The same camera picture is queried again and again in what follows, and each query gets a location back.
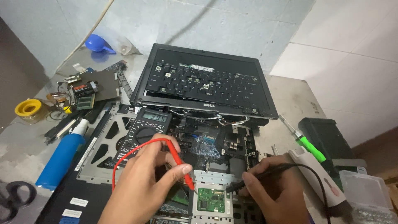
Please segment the green circuit board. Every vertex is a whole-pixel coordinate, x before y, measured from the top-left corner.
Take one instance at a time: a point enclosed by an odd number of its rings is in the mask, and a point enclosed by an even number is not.
[[[224,191],[199,188],[198,205],[199,211],[225,212]]]

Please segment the multimeter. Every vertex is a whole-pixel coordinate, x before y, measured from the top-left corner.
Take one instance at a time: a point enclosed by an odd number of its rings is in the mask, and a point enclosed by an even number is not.
[[[141,108],[140,112],[137,114],[137,117],[130,121],[133,124],[126,135],[122,146],[119,148],[115,157],[113,158],[113,161],[115,163],[118,162],[131,149],[134,149],[135,147],[149,141],[154,134],[166,134],[171,119],[171,114],[147,109],[145,107]],[[138,151],[139,150],[136,150],[126,159],[121,161],[120,166],[124,167],[127,161],[134,157]]]

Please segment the multimeter display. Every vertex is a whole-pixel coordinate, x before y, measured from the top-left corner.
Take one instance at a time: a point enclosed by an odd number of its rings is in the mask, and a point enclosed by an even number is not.
[[[165,123],[167,120],[167,116],[163,116],[160,114],[155,114],[149,111],[146,111],[143,116],[143,118],[147,118],[147,119],[151,119],[151,120],[155,120],[155,121],[159,121],[159,122],[163,122]]]

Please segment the hand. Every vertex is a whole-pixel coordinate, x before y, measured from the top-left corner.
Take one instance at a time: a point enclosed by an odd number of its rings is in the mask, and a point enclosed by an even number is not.
[[[252,196],[267,223],[308,224],[303,188],[291,169],[284,171],[278,180],[264,179],[260,182],[254,176],[280,163],[287,163],[284,156],[268,157],[244,172],[242,178],[246,187],[239,194]]]
[[[181,151],[174,137],[155,134],[152,139],[156,138],[170,139],[176,150]],[[153,142],[129,159],[98,224],[146,223],[163,204],[175,182],[192,170],[189,164],[177,166],[170,152],[160,151],[164,145],[164,141]],[[155,167],[166,163],[173,168],[156,182]]]

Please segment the white cap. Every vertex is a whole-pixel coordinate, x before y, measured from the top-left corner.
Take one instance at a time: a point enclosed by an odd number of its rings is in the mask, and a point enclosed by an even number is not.
[[[73,129],[72,134],[78,134],[84,136],[86,128],[88,126],[88,120],[82,119],[80,123]]]

